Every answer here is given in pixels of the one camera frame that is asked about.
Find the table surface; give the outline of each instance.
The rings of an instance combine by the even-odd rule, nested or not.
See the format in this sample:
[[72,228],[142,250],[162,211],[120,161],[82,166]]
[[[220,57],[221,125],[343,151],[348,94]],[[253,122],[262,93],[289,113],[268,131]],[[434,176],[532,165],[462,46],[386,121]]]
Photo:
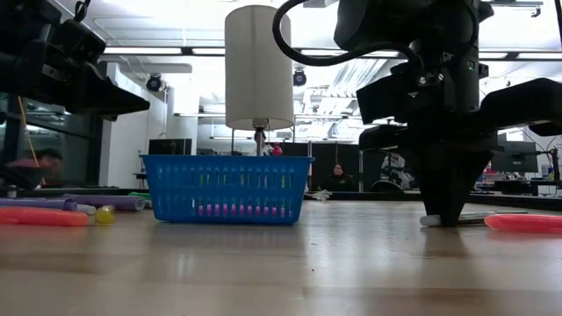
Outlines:
[[[467,205],[467,212],[499,207]],[[421,228],[419,202],[305,202],[295,226],[0,226],[2,316],[560,315],[562,242]]]

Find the black cable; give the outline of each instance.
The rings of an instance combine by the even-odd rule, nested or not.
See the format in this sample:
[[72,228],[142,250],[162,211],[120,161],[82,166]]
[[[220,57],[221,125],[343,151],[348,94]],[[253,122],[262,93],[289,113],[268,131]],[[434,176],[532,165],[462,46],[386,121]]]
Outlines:
[[[528,135],[523,129],[521,130],[521,132],[522,132],[525,136],[527,136],[532,142],[534,142],[535,145],[537,145],[539,148],[541,148],[545,153],[548,151],[548,150],[545,150],[544,147],[542,147],[542,146],[541,146],[539,143],[537,143],[535,140],[533,140],[533,138],[530,137],[530,135]],[[548,159],[548,163],[551,165],[551,168],[552,168],[552,159],[551,159],[551,157],[550,157],[548,154],[546,154],[546,159]]]
[[290,9],[307,1],[308,0],[288,0],[279,7],[277,12],[275,13],[275,16],[273,17],[273,39],[275,40],[283,54],[285,54],[292,60],[305,64],[307,66],[326,67],[334,66],[346,61],[351,61],[357,57],[361,57],[365,54],[373,53],[376,51],[394,50],[403,53],[409,61],[419,63],[420,65],[422,64],[422,60],[420,59],[420,57],[412,49],[410,49],[410,47],[392,42],[374,43],[367,47],[362,47],[351,52],[330,57],[310,57],[296,51],[295,49],[290,47],[283,39],[283,34],[281,33],[281,22],[283,16]]
[[551,145],[552,145],[552,142],[553,142],[553,141],[554,141],[554,140],[555,140],[555,139],[556,139],[557,137],[558,137],[558,135],[556,135],[556,136],[552,137],[552,139],[551,139],[551,142],[549,142],[549,143],[548,143],[548,145],[546,145],[546,150],[545,150],[545,151],[548,151],[548,148],[550,148],[550,147],[551,147]]
[[78,23],[84,21],[88,15],[88,7],[90,6],[91,0],[77,1],[75,5],[75,15],[74,20]]

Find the orange marker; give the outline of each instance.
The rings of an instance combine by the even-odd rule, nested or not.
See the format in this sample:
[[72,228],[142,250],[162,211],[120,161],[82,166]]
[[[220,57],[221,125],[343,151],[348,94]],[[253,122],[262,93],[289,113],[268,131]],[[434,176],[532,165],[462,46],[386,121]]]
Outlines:
[[0,207],[0,224],[43,226],[86,226],[88,215],[38,207]]
[[562,216],[497,214],[484,221],[490,228],[514,233],[562,233]]

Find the woman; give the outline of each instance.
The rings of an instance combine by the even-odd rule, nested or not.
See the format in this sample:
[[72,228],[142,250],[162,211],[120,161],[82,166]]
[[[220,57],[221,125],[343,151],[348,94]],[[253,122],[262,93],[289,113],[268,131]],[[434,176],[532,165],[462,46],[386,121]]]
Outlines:
[[334,171],[324,181],[322,181],[321,190],[333,192],[350,192],[355,191],[353,178],[345,174],[345,169],[341,163],[334,166]]

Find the security camera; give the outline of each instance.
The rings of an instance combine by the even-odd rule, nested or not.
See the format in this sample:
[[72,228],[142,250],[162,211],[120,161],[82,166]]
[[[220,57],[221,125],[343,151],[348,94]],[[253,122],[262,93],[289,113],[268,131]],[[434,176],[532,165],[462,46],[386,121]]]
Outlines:
[[306,84],[305,70],[296,69],[294,75],[292,75],[292,85],[295,87],[302,87]]
[[166,88],[161,74],[152,74],[147,81],[147,89],[152,92],[160,92]]

